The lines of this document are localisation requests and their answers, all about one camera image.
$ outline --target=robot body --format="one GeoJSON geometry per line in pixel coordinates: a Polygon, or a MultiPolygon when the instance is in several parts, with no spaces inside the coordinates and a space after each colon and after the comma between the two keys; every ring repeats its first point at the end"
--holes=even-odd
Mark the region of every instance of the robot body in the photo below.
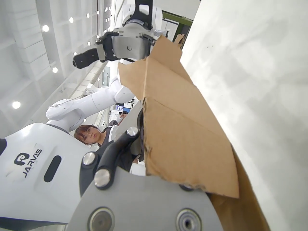
{"type": "Polygon", "coordinates": [[[28,125],[5,140],[0,216],[68,223],[80,201],[80,163],[89,148],[42,123],[28,125]]]}

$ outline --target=gray metal plate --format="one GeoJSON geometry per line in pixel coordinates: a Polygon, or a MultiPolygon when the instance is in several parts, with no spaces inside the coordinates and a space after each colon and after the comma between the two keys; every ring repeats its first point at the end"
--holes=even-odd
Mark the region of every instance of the gray metal plate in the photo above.
{"type": "Polygon", "coordinates": [[[117,168],[114,184],[102,191],[92,182],[83,195],[67,231],[85,231],[91,214],[109,208],[115,217],[114,231],[176,230],[176,217],[184,208],[197,212],[202,230],[223,231],[208,196],[200,191],[186,192],[177,184],[156,176],[135,176],[117,168]]]}

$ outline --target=woman's hair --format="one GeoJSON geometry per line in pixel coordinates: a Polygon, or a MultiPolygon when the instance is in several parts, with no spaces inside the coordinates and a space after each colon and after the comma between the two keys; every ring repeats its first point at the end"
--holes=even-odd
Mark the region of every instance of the woman's hair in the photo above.
{"type": "Polygon", "coordinates": [[[87,143],[85,143],[84,141],[81,140],[81,138],[83,138],[83,140],[85,140],[84,138],[84,135],[82,132],[87,132],[89,128],[96,128],[98,131],[100,131],[99,128],[97,128],[96,126],[94,125],[87,125],[87,124],[84,124],[84,125],[80,125],[76,130],[75,130],[75,133],[74,133],[74,138],[78,139],[80,142],[86,144],[86,145],[89,145],[87,143]]]}

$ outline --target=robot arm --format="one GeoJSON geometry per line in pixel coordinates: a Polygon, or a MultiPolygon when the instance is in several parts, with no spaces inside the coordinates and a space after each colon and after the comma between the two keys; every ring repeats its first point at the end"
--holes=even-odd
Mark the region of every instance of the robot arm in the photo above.
{"type": "Polygon", "coordinates": [[[147,57],[155,44],[153,0],[135,0],[135,10],[126,15],[122,27],[106,32],[96,40],[96,48],[76,55],[73,65],[79,69],[101,62],[125,59],[130,62],[147,57]]]}
{"type": "Polygon", "coordinates": [[[134,94],[121,85],[119,75],[110,83],[109,88],[92,93],[81,99],[63,99],[51,105],[46,117],[47,124],[69,132],[75,130],[85,118],[98,113],[115,103],[125,103],[134,98],[134,94]]]}
{"type": "MultiPolygon", "coordinates": [[[[84,68],[97,60],[107,62],[124,59],[133,62],[143,59],[150,54],[151,46],[155,44],[155,28],[153,0],[135,0],[133,11],[124,15],[122,27],[99,37],[96,48],[76,55],[73,64],[77,68],[84,68]]],[[[53,104],[46,112],[49,119],[47,124],[69,132],[76,129],[90,115],[117,102],[128,102],[133,97],[132,92],[121,85],[117,76],[112,80],[110,88],[101,89],[78,100],[64,99],[53,104]]]]}

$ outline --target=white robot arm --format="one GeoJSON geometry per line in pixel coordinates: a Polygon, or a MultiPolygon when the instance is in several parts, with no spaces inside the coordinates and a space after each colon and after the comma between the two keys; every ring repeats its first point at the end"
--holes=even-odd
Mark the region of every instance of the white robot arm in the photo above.
{"type": "Polygon", "coordinates": [[[102,111],[115,103],[125,103],[134,98],[133,93],[121,85],[119,75],[109,88],[102,88],[81,99],[63,99],[51,105],[46,116],[47,124],[69,132],[75,130],[85,118],[102,111]]]}

